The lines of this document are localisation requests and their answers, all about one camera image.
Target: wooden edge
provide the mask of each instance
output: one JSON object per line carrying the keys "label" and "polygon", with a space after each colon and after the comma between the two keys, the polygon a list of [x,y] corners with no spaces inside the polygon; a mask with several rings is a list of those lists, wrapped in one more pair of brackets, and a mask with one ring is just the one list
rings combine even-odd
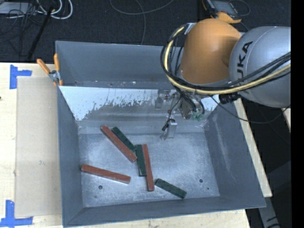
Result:
{"label": "wooden edge", "polygon": [[284,111],[283,114],[286,119],[289,131],[291,132],[291,109],[288,108],[285,110],[285,108],[282,108],[282,111]]}
{"label": "wooden edge", "polygon": [[[246,112],[245,112],[241,99],[234,101],[234,104],[235,104],[238,116],[240,118],[247,120],[247,115],[246,115]],[[245,139],[246,139],[246,142],[248,145],[248,149],[249,149],[252,161],[253,161],[253,165],[256,169],[256,174],[257,174],[257,178],[259,180],[260,186],[261,186],[262,193],[265,198],[272,197],[272,191],[270,189],[269,182],[268,182],[265,170],[264,170],[264,166],[261,161],[261,157],[257,150],[256,141],[253,137],[250,125],[248,122],[242,121],[242,120],[240,120],[240,123],[241,123],[242,129],[243,129],[243,132],[244,132],[244,136],[245,136]]]}

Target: blue tape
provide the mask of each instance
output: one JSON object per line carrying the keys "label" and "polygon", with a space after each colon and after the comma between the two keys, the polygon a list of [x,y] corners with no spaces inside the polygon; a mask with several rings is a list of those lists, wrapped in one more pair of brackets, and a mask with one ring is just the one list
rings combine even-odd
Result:
{"label": "blue tape", "polygon": [[10,77],[9,77],[9,88],[16,89],[17,88],[17,76],[31,76],[31,70],[21,70],[18,71],[18,68],[14,65],[10,65]]}
{"label": "blue tape", "polygon": [[1,218],[0,227],[14,228],[15,226],[26,226],[33,223],[33,216],[29,218],[15,218],[15,203],[10,200],[5,201],[5,218]]}

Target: wooden table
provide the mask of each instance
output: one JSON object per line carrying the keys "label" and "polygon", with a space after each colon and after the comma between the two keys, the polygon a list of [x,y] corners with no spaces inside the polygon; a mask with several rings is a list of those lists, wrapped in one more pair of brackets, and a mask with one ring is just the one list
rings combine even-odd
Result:
{"label": "wooden table", "polygon": [[[17,89],[9,89],[10,65],[18,70],[32,70],[30,77],[48,78],[38,64],[0,63],[0,218],[5,216],[5,200],[15,201],[15,167],[16,167],[16,132],[17,132]],[[235,102],[240,117],[246,118],[240,100]],[[257,147],[247,122],[241,121],[249,151],[265,197],[271,197],[271,189],[257,151]],[[28,227],[62,227],[61,214],[34,216],[33,224]],[[249,223],[245,210],[204,213],[171,218],[139,220],[132,222],[110,223],[89,226],[92,228],[248,228]]]}

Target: black floor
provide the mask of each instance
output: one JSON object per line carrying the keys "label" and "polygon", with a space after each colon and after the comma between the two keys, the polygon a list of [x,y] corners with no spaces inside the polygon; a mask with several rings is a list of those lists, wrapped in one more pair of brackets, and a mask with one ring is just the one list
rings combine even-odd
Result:
{"label": "black floor", "polygon": [[[9,1],[34,3],[35,0]],[[145,15],[118,12],[111,6],[110,0],[71,1],[72,16],[62,20],[51,18],[47,22],[30,59],[30,49],[46,16],[37,14],[9,19],[7,14],[0,15],[0,61],[35,62],[40,57],[46,63],[53,63],[56,40],[163,46],[178,26],[206,18],[199,13],[197,0],[174,0],[168,6]],[[142,9],[154,10],[170,1],[112,0],[112,5],[126,13],[140,13]],[[291,0],[243,1],[250,7],[250,14],[243,18],[243,25],[235,25],[239,31],[246,32],[247,29],[260,26],[291,26]],[[40,3],[47,8],[51,0],[40,0]],[[235,1],[234,4],[240,14],[248,12],[247,6],[242,2]],[[63,6],[65,13],[58,13],[58,17],[66,16],[70,11],[67,0],[63,0]],[[252,121],[271,121],[281,114],[280,109],[248,100],[243,100],[243,103],[248,118]],[[251,128],[266,174],[291,160],[291,135],[283,115],[267,124],[251,123]],[[272,203],[281,227],[291,227],[291,182],[274,191]],[[247,210],[247,215],[252,227],[262,227],[257,209]]]}

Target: yellow cable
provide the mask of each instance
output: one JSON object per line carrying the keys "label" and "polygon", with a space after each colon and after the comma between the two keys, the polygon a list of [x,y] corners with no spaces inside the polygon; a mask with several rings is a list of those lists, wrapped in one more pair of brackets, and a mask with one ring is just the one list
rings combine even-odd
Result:
{"label": "yellow cable", "polygon": [[[184,29],[184,27],[182,27],[179,30],[177,30],[177,32],[173,35],[173,37],[176,36],[183,29]],[[168,46],[167,46],[166,51],[165,51],[164,66],[165,66],[165,69],[166,69],[167,72],[168,72],[168,54],[169,54],[169,50],[170,50],[170,48],[172,46],[172,43],[173,43],[173,40],[168,43]],[[183,89],[183,90],[186,90],[186,91],[190,91],[190,92],[199,93],[199,94],[203,94],[203,95],[217,95],[217,94],[229,94],[229,93],[233,93],[233,92],[237,92],[237,91],[246,90],[246,89],[248,89],[250,87],[253,87],[253,86],[257,86],[257,85],[259,85],[259,84],[261,84],[263,82],[268,81],[271,78],[276,77],[280,73],[287,71],[288,69],[290,69],[290,67],[291,67],[291,64],[288,64],[288,65],[284,66],[283,68],[281,68],[281,69],[273,72],[272,74],[269,74],[266,77],[263,77],[263,78],[261,78],[259,80],[252,81],[252,82],[247,83],[245,85],[240,85],[240,86],[234,87],[232,89],[212,90],[212,91],[210,91],[210,90],[195,89],[195,88],[187,87],[187,86],[184,86],[184,85],[180,85],[174,79],[172,79],[169,75],[167,75],[167,77],[168,77],[169,81],[174,86],[177,86],[180,89]]]}

